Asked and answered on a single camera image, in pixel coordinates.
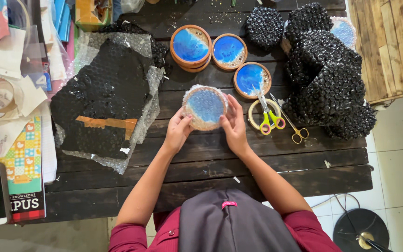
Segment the woman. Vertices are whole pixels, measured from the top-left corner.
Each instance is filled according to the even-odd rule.
[[[169,122],[162,147],[122,205],[109,251],[340,251],[301,194],[250,148],[242,107],[230,94],[227,98],[231,111],[220,123],[228,146],[274,210],[238,190],[203,192],[161,221],[155,214],[157,234],[147,248],[145,226],[167,168],[193,130],[192,116],[183,118],[180,109]]]

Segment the hand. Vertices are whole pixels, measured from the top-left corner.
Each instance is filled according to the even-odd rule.
[[[232,152],[238,157],[243,156],[250,148],[245,133],[245,122],[243,121],[242,106],[231,95],[228,94],[229,111],[226,116],[220,116],[220,124],[227,135],[227,143]]]
[[[171,152],[171,155],[175,155],[181,150],[181,147],[188,138],[189,134],[194,130],[194,128],[189,125],[192,120],[192,115],[187,115],[183,118],[181,115],[182,111],[183,108],[180,108],[180,110],[178,110],[178,112],[169,121],[166,139],[161,147],[161,149]]]

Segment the gold scissors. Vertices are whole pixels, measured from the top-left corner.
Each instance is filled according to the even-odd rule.
[[[268,120],[268,114],[270,114],[270,118],[272,119],[275,127],[279,130],[283,129],[285,127],[285,120],[282,117],[277,117],[273,114],[273,112],[268,108],[267,106],[267,101],[265,100],[264,95],[262,94],[262,92],[257,91],[256,88],[253,86],[254,92],[257,95],[262,108],[264,109],[264,122],[261,123],[260,126],[260,131],[263,135],[268,135],[271,132],[271,128],[270,128],[270,121]]]
[[[290,121],[290,118],[288,118],[288,116],[286,115],[286,113],[284,112],[283,108],[281,107],[281,105],[279,105],[279,102],[276,100],[276,98],[270,93],[271,98],[273,99],[273,101],[279,106],[279,109],[281,110],[281,113],[284,115],[284,117],[287,118],[288,123],[290,124],[290,126],[292,126],[292,128],[294,129],[295,133],[292,135],[292,140],[296,143],[296,144],[300,144],[303,139],[306,139],[309,137],[309,131],[306,128],[302,128],[300,130],[298,130],[295,125]],[[301,135],[301,132],[304,132],[305,130],[305,134],[306,137],[304,137],[303,135]],[[297,136],[296,138],[299,137],[299,142],[297,142],[295,140],[295,136]]]

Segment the pink label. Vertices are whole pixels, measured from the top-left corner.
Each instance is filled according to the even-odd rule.
[[[223,210],[223,208],[226,207],[226,206],[237,206],[237,203],[235,203],[234,201],[225,201],[225,202],[222,204],[222,210]]]

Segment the maroon shirt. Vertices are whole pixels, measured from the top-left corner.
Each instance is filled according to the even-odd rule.
[[[341,250],[322,230],[316,215],[299,211],[283,216],[284,223],[299,248],[304,252],[340,252]],[[146,228],[136,224],[120,224],[111,231],[109,252],[173,252],[178,251],[180,207],[173,210],[158,226],[155,239],[147,248]]]

